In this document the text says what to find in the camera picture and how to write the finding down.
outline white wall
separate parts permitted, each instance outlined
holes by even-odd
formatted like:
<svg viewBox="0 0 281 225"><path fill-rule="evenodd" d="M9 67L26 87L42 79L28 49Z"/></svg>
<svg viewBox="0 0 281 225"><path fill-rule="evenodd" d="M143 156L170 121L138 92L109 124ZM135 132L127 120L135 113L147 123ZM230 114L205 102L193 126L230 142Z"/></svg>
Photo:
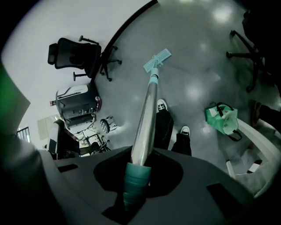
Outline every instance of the white wall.
<svg viewBox="0 0 281 225"><path fill-rule="evenodd" d="M42 0L15 28L2 51L3 65L19 90L31 102L20 127L29 126L32 143L42 148L37 120L57 114L57 90L90 82L75 68L55 69L47 63L49 45L65 37L73 41L83 35L105 48L120 26L150 0Z"/></svg>

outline white sneaker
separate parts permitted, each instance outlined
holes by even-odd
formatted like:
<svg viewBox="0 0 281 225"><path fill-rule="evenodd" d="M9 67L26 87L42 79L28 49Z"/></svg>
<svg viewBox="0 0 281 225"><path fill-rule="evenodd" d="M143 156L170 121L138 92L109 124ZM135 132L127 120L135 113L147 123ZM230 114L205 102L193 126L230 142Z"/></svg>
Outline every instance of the white sneaker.
<svg viewBox="0 0 281 225"><path fill-rule="evenodd" d="M189 129L189 127L188 127L188 126L183 126L183 127L181 128L180 133L189 136L189 135L190 135L190 129Z"/></svg>
<svg viewBox="0 0 281 225"><path fill-rule="evenodd" d="M162 110L167 110L168 111L168 107L166 102L163 99L159 99L157 101L157 108L158 108L158 112L162 111Z"/></svg>

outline metal rod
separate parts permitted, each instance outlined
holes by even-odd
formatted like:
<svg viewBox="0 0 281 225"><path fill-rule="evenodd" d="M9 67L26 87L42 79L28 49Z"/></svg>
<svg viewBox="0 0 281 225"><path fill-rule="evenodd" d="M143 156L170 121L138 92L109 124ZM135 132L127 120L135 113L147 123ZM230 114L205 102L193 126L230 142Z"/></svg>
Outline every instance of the metal rod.
<svg viewBox="0 0 281 225"><path fill-rule="evenodd" d="M151 79L152 78L158 80L158 76L156 75L152 75ZM131 152L131 162L140 166L145 164L145 161L153 148L157 108L157 88L158 84L150 81Z"/></svg>

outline black office chair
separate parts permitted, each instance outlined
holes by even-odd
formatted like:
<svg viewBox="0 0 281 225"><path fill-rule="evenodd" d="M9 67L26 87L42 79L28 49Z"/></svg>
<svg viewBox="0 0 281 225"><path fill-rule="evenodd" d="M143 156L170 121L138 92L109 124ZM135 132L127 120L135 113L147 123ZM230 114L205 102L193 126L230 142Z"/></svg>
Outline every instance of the black office chair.
<svg viewBox="0 0 281 225"><path fill-rule="evenodd" d="M253 61L253 79L252 85L247 86L247 92L252 91L255 88L256 80L258 77L259 70L262 71L263 74L270 73L270 67L263 64L263 58L266 60L270 58L270 54L268 52L268 42L267 42L267 35L268 33L265 30L261 29L261 20L264 20L257 11L251 11L244 13L243 19L243 28L244 33L247 38L254 43L254 48L250 46L250 44L235 30L231 30L230 36L234 37L237 35L239 39L243 42L243 44L249 50L249 53L231 53L226 52L226 56L228 58L231 57L242 57L242 58L249 58Z"/></svg>
<svg viewBox="0 0 281 225"><path fill-rule="evenodd" d="M52 124L47 150L54 160L80 156L79 140L65 128L64 121L57 120Z"/></svg>
<svg viewBox="0 0 281 225"><path fill-rule="evenodd" d="M88 76L89 78L94 79L101 66L101 74L104 75L104 73L102 73L102 70L104 69L107 79L112 81L112 78L108 77L107 64L111 62L118 62L119 64L122 64L122 61L108 60L105 58L103 56L104 53L101 54L101 46L98 42L81 36L79 41L82 40L93 44L80 44L66 38L60 38L57 44L51 44L49 46L48 63L54 65L56 69L65 67L84 69L85 74L75 74L73 72L74 81L79 76ZM113 46L106 55L109 56L113 49L117 50L118 48Z"/></svg>

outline person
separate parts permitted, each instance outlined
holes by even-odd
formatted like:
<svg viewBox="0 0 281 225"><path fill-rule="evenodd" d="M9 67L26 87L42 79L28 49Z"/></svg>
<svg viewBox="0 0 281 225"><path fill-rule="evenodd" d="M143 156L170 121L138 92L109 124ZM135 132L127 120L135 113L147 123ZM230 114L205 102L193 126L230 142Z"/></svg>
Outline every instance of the person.
<svg viewBox="0 0 281 225"><path fill-rule="evenodd" d="M167 104L163 99L157 101L157 107L159 112L156 114L154 147L168 150L174 121L168 111ZM177 134L177 141L173 145L172 152L191 156L189 137L190 129L185 125L181 128L180 133Z"/></svg>
<svg viewBox="0 0 281 225"><path fill-rule="evenodd" d="M258 120L261 119L271 126L273 126L279 133L281 133L281 112L273 110L266 105L259 102L255 103L254 113L252 116L252 127L256 128Z"/></svg>

